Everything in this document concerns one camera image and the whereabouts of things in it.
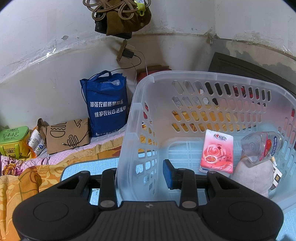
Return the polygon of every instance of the snack packet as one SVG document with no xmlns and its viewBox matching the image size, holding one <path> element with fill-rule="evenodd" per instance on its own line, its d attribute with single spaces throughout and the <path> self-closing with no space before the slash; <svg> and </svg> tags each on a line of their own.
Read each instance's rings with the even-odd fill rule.
<svg viewBox="0 0 296 241">
<path fill-rule="evenodd" d="M 36 157 L 41 154 L 41 152 L 46 148 L 44 144 L 44 139 L 40 133 L 35 129 L 29 140 L 28 140 L 29 149 L 35 153 Z"/>
</svg>

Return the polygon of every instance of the transparent basket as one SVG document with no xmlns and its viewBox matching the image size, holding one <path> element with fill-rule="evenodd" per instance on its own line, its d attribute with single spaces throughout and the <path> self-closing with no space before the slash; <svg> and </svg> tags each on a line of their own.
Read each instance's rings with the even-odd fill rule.
<svg viewBox="0 0 296 241">
<path fill-rule="evenodd" d="M 234 166 L 240 140 L 256 131 L 275 131 L 284 146 L 275 156 L 282 178 L 272 200 L 284 212 L 296 206 L 295 98 L 278 85 L 210 72 L 164 71 L 142 79 L 135 91 L 120 153 L 116 185 L 122 200 L 178 203 L 162 162 L 198 171 L 205 130 L 234 137 Z M 205 204 L 204 190 L 198 190 Z"/>
</svg>

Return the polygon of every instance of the round pad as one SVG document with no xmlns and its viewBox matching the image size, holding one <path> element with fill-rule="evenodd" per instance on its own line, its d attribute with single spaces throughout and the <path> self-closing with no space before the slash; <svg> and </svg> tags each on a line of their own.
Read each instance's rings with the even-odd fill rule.
<svg viewBox="0 0 296 241">
<path fill-rule="evenodd" d="M 43 222 L 53 222 L 64 218 L 69 208 L 62 202 L 44 202 L 35 207 L 34 216 Z"/>
<path fill-rule="evenodd" d="M 253 222 L 261 218 L 263 211 L 255 203 L 236 202 L 229 206 L 229 214 L 238 221 Z"/>
<path fill-rule="evenodd" d="M 276 238 L 284 219 L 280 207 L 265 197 L 215 197 L 202 215 L 212 232 L 241 241 Z"/>
<path fill-rule="evenodd" d="M 87 230 L 94 209 L 83 198 L 29 198 L 13 212 L 21 236 L 32 240 L 66 240 Z"/>
</svg>

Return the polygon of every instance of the pink tissue pack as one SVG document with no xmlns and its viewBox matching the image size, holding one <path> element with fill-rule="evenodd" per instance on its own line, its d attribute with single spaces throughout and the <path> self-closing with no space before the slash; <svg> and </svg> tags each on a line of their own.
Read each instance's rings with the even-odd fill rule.
<svg viewBox="0 0 296 241">
<path fill-rule="evenodd" d="M 200 161 L 200 172 L 233 173 L 233 136 L 207 130 Z"/>
</svg>

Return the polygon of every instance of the hanging bag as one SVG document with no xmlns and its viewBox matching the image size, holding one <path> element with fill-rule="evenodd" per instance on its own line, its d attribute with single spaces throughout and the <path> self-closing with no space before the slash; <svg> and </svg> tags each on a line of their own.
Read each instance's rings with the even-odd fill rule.
<svg viewBox="0 0 296 241">
<path fill-rule="evenodd" d="M 126 77 L 104 70 L 90 79 L 80 80 L 90 119 L 91 136 L 118 131 L 126 123 L 128 98 Z"/>
</svg>

